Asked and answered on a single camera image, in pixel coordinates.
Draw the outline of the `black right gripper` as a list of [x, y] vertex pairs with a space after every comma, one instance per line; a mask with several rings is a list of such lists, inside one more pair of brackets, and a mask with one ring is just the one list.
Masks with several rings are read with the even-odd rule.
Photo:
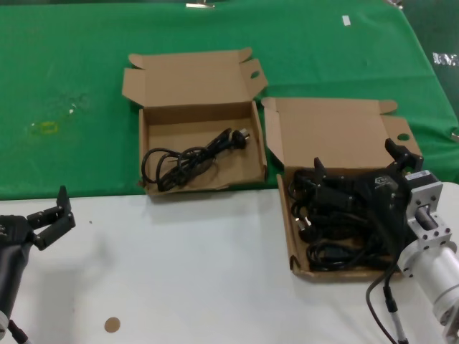
[[[384, 147], [393, 161], [386, 168], [363, 172], [358, 176], [358, 194], [366, 203], [367, 213], [378, 229], [407, 228], [407, 187], [403, 171], [421, 171], [423, 157], [412, 153], [406, 146], [397, 145], [391, 138]], [[320, 208], [352, 212], [358, 202], [354, 193], [354, 180], [345, 176], [328, 176], [321, 160], [313, 160], [313, 203]]]

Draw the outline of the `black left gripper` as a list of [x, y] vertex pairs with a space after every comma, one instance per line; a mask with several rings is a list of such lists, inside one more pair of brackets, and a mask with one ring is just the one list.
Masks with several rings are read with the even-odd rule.
[[1, 247], [33, 244], [45, 250], [76, 226], [70, 198], [60, 186], [56, 206], [28, 215], [1, 215]]

